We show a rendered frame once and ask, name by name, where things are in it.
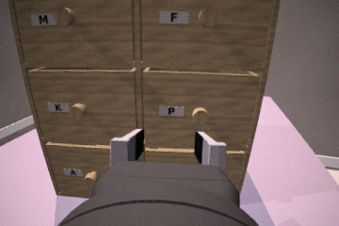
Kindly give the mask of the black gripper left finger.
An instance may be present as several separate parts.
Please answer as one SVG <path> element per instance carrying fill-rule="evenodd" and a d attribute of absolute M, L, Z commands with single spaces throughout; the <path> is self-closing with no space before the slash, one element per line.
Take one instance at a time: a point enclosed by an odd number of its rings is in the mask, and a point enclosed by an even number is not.
<path fill-rule="evenodd" d="M 110 140 L 110 168 L 120 161 L 137 161 L 144 151 L 144 129 Z"/>

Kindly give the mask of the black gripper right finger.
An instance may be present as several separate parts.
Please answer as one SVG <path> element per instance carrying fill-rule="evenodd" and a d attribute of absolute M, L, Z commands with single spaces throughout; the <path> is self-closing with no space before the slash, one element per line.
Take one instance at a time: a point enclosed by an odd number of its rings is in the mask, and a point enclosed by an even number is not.
<path fill-rule="evenodd" d="M 227 145 L 215 142 L 204 132 L 195 132 L 195 149 L 200 164 L 217 166 L 225 173 Z"/>

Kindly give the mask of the small wooden chest of drawers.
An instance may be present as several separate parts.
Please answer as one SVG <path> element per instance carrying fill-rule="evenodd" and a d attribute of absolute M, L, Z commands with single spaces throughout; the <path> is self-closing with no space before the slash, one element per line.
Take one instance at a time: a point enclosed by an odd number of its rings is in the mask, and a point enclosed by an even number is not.
<path fill-rule="evenodd" d="M 8 7 L 10 12 L 10 18 L 12 22 L 14 38 L 17 46 L 18 56 L 21 64 L 21 69 L 24 78 L 25 89 L 30 104 L 32 116 L 37 129 L 40 145 L 45 158 L 47 168 L 50 173 L 50 177 L 58 196 L 75 197 L 89 199 L 91 196 L 81 196 L 72 194 L 62 194 L 59 192 L 56 177 L 54 175 L 52 165 L 45 144 L 47 142 L 59 142 L 59 143 L 73 143 L 73 144 L 89 144 L 89 145 L 105 145 L 110 146 L 110 142 L 106 141 L 88 141 L 88 140 L 72 140 L 72 139 L 57 139 L 57 138 L 43 138 L 40 128 L 40 121 L 37 114 L 28 71 L 38 68 L 32 67 L 126 67 L 136 68 L 136 88 L 137 88 L 137 129 L 144 129 L 144 112 L 143 112 L 143 81 L 142 71 L 145 68 L 171 68 L 171 69 L 198 69 L 198 70 L 221 70 L 221 71 L 241 71 L 252 72 L 260 75 L 260 83 L 257 92 L 257 98 L 255 108 L 253 112 L 252 122 L 250 126 L 250 134 L 248 138 L 247 147 L 229 147 L 227 151 L 244 151 L 245 156 L 237 184 L 237 190 L 239 195 L 241 193 L 242 185 L 244 183 L 247 167 L 250 160 L 250 153 L 256 133 L 256 128 L 260 116 L 262 102 L 264 98 L 266 80 L 268 75 L 268 69 L 272 54 L 272 48 L 275 38 L 279 8 L 281 0 L 273 0 L 270 14 L 270 21 L 266 39 L 266 50 L 263 61 L 263 67 L 252 66 L 235 66 L 235 65 L 216 65 L 216 64 L 193 64 L 193 63 L 163 63 L 163 62 L 142 62 L 142 21 L 141 21 L 141 0 L 134 0 L 134 28 L 135 28 L 135 61 L 134 62 L 25 62 L 24 50 L 22 46 L 18 20 L 16 15 L 16 9 L 14 0 L 8 0 Z M 145 144 L 144 151 L 139 157 L 140 162 L 145 162 L 145 148 L 165 148 L 165 149 L 195 149 L 195 145 L 168 145 L 168 144 Z"/>

